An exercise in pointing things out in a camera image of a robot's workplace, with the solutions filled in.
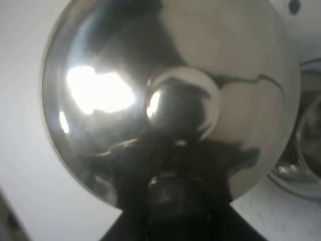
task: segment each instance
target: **white surface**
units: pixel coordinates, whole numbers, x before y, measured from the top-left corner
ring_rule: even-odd
[[[41,63],[67,3],[0,1],[0,185],[36,241],[95,241],[120,213],[73,179],[58,161],[43,124]]]
[[[288,14],[288,0],[271,1],[295,37],[301,60],[321,56],[321,1],[302,0],[308,4],[296,17]],[[120,213],[73,179],[58,161],[42,120],[43,53],[67,3],[0,1],[0,188],[34,241],[98,240]],[[267,180],[233,206],[269,240],[320,240],[320,205]]]

